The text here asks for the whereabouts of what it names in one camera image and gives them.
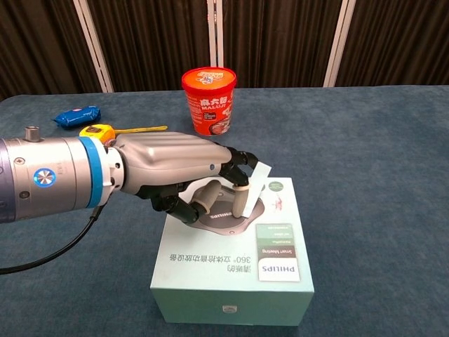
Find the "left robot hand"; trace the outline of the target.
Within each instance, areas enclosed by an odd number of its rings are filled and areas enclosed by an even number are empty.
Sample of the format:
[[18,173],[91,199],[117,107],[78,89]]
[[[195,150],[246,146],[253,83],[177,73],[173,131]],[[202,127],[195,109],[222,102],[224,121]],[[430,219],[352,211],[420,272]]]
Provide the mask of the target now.
[[179,132],[119,135],[114,149],[123,160],[122,192],[148,199],[155,211],[164,211],[184,224],[210,213],[223,177],[235,191],[232,215],[243,215],[250,189],[239,167],[254,169],[257,157],[212,140]]

